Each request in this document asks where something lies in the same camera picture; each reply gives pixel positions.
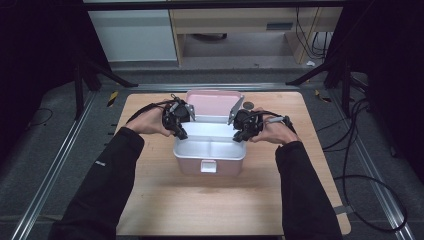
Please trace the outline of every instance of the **white lunch box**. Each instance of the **white lunch box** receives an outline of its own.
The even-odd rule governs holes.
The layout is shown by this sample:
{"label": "white lunch box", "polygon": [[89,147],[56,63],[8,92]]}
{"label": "white lunch box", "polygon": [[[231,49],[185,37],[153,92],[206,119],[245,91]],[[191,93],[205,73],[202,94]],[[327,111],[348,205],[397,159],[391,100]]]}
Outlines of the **white lunch box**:
{"label": "white lunch box", "polygon": [[194,105],[196,121],[182,123],[187,139],[175,138],[174,154],[182,173],[237,176],[241,172],[246,143],[233,141],[237,130],[227,125],[240,97],[235,91],[187,92],[186,102]]}

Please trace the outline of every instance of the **black sleeve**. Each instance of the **black sleeve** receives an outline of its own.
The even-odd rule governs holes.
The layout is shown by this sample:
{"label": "black sleeve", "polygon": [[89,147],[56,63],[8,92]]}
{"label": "black sleeve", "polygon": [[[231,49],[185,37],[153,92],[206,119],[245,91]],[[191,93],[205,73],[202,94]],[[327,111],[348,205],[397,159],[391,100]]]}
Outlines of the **black sleeve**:
{"label": "black sleeve", "polygon": [[116,226],[132,191],[144,140],[121,128],[93,163],[49,239],[115,239]]}
{"label": "black sleeve", "polygon": [[342,239],[336,214],[303,143],[278,147],[275,157],[281,177],[286,239]]}

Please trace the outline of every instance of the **white cabinet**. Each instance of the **white cabinet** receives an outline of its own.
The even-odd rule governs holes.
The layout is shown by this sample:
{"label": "white cabinet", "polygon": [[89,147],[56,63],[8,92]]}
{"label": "white cabinet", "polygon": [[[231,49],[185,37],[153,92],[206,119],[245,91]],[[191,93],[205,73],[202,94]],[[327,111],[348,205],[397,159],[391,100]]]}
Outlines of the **white cabinet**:
{"label": "white cabinet", "polygon": [[177,61],[167,10],[93,11],[89,15],[112,66],[115,62]]}

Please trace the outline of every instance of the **wire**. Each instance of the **wire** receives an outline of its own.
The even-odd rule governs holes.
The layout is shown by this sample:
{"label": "wire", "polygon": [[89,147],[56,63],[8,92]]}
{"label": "wire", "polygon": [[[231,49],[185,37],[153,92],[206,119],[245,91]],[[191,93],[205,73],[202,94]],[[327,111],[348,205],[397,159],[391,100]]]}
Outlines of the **wire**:
{"label": "wire", "polygon": [[[359,112],[361,111],[361,104],[365,100],[366,99],[362,99],[362,100],[358,101],[352,107],[352,110],[351,110],[352,121],[351,121],[351,124],[350,124],[350,129],[356,128],[357,116],[358,116]],[[388,186],[387,184],[385,184],[385,183],[383,183],[380,180],[377,180],[375,178],[369,177],[369,176],[364,176],[364,175],[346,175],[347,160],[348,160],[348,156],[349,156],[349,150],[350,150],[350,147],[351,147],[351,144],[352,144],[352,138],[353,138],[353,131],[351,131],[351,134],[349,136],[349,141],[348,141],[348,144],[347,144],[347,147],[346,147],[346,152],[345,152],[345,157],[344,157],[344,162],[343,162],[343,173],[342,173],[342,176],[334,178],[334,180],[339,180],[339,179],[342,180],[343,195],[345,197],[346,204],[348,206],[352,206],[352,204],[350,203],[350,200],[348,198],[347,191],[346,191],[346,179],[347,178],[365,178],[365,179],[368,179],[368,180],[377,182],[378,184],[380,184],[380,185],[384,186],[386,189],[388,189],[392,193],[392,195],[395,198],[395,200],[397,201],[397,203],[400,205],[402,214],[404,216],[404,219],[403,219],[402,223],[398,227],[396,227],[396,228],[390,228],[390,229],[388,229],[388,228],[382,228],[382,227],[378,227],[378,226],[376,226],[376,225],[368,222],[358,212],[354,211],[353,213],[362,222],[364,222],[366,225],[370,226],[373,229],[376,229],[376,230],[379,230],[379,231],[382,231],[382,232],[396,232],[396,231],[399,231],[400,229],[402,229],[406,225],[406,222],[407,222],[407,219],[408,219],[408,212],[407,212],[405,206],[402,204],[402,201],[399,199],[398,195],[395,193],[395,191],[390,186]]]}
{"label": "wire", "polygon": [[324,59],[325,55],[326,55],[326,51],[327,51],[326,46],[327,46],[328,32],[325,33],[323,48],[318,48],[318,47],[315,46],[316,43],[319,46],[318,35],[319,35],[319,32],[316,32],[314,39],[312,40],[312,53],[316,56],[320,56],[321,59]]}
{"label": "wire", "polygon": [[343,120],[346,120],[346,119],[347,119],[347,118],[342,118],[342,119],[338,120],[337,122],[334,122],[334,123],[332,123],[332,124],[330,124],[330,125],[328,125],[328,126],[325,126],[325,127],[322,127],[322,128],[320,128],[320,129],[316,130],[315,132],[319,132],[319,131],[322,131],[322,130],[324,130],[324,129],[330,128],[330,127],[332,127],[332,126],[336,125],[337,123],[339,123],[339,122],[341,122],[341,121],[343,121]]}
{"label": "wire", "polygon": [[44,121],[42,121],[42,122],[39,122],[39,123],[33,123],[33,124],[30,124],[30,125],[29,125],[29,127],[42,125],[42,124],[44,124],[44,123],[48,122],[48,121],[52,118],[52,116],[53,116],[53,111],[52,111],[51,109],[48,109],[48,108],[39,108],[39,109],[37,109],[37,111],[40,111],[40,110],[48,111],[48,112],[50,112],[50,115],[47,117],[47,119],[46,119],[46,120],[44,120]]}
{"label": "wire", "polygon": [[251,114],[251,115],[249,115],[249,116],[247,116],[247,117],[243,118],[243,119],[241,120],[241,122],[244,122],[244,121],[246,121],[247,119],[249,119],[249,118],[251,118],[251,117],[258,116],[258,115],[265,115],[265,114],[267,114],[267,115],[272,115],[272,116],[274,116],[274,117],[281,117],[281,115],[276,114],[276,113],[273,113],[273,112],[270,112],[270,111],[258,111],[258,112],[253,112],[253,114]]}
{"label": "wire", "polygon": [[[300,28],[300,31],[301,31],[301,33],[303,35],[303,38],[305,39],[305,44],[306,45],[302,42],[302,40],[299,37],[298,27]],[[317,57],[315,55],[314,55],[314,57],[312,57],[311,55],[309,55],[309,52],[311,52],[313,54],[313,51],[309,47],[308,40],[307,40],[307,38],[305,36],[305,32],[303,31],[302,26],[300,25],[300,22],[299,22],[299,7],[296,7],[296,28],[295,28],[295,30],[296,30],[296,37],[299,40],[300,44],[302,45],[302,47],[305,50],[305,52],[308,55],[308,57],[310,59],[321,59],[320,57]]]}
{"label": "wire", "polygon": [[170,103],[175,103],[178,102],[177,97],[174,94],[171,94],[171,97],[173,97],[173,100],[166,100],[163,102],[158,102],[158,103],[150,103],[149,105],[146,105],[142,108],[140,108],[137,112],[135,112],[127,121],[127,123],[131,122],[132,120],[134,120],[135,118],[137,118],[140,114],[142,114],[143,112],[147,112],[150,111],[151,109],[155,108],[155,107],[159,107],[159,108],[163,108],[165,109],[165,107],[161,106],[163,104],[170,104]]}
{"label": "wire", "polygon": [[[355,129],[355,130],[356,130],[355,139],[353,139],[353,141],[352,141],[351,145],[352,145],[354,142],[356,142],[356,139],[358,139],[358,135],[359,135],[359,133],[358,133],[358,129]],[[330,153],[330,152],[340,152],[340,151],[343,151],[343,150],[346,150],[346,149],[347,149],[347,147],[344,147],[344,148],[334,149],[334,150],[323,150],[323,152],[326,152],[326,153]]]}
{"label": "wire", "polygon": [[[364,102],[364,101],[366,101],[366,99],[364,98],[364,99],[361,99],[361,100],[359,100],[358,102],[356,102],[355,103],[355,105],[353,106],[353,107],[355,107],[355,106],[357,106],[357,104],[361,104],[362,102]],[[363,108],[361,108],[361,109],[359,109],[358,111],[359,112],[361,112],[362,110],[364,110],[364,109],[366,109],[366,108],[368,108],[368,107],[363,107]],[[339,144],[339,143],[341,143],[343,140],[345,140],[346,139],[346,137],[347,136],[349,136],[349,133],[351,133],[351,131],[352,131],[352,127],[350,127],[348,130],[347,130],[347,132],[339,139],[339,140],[337,140],[335,143],[333,143],[333,144],[330,144],[329,146],[326,146],[326,147],[323,147],[322,148],[322,150],[327,150],[327,149],[329,149],[329,148],[331,148],[331,147],[334,147],[334,146],[336,146],[337,144]]]}

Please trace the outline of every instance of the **person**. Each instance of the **person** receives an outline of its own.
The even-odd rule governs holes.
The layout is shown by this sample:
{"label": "person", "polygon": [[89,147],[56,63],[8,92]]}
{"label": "person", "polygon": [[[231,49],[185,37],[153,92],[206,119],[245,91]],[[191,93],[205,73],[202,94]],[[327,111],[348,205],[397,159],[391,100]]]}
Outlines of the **person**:
{"label": "person", "polygon": [[[283,123],[267,122],[269,117],[264,116],[263,131],[250,141],[282,145],[277,147],[275,158],[281,175],[285,238],[342,239],[335,212],[302,141]],[[90,168],[62,220],[53,223],[49,239],[116,238],[116,226],[132,191],[136,161],[144,146],[140,134],[172,134],[161,119],[162,108],[156,107],[119,129]]]}

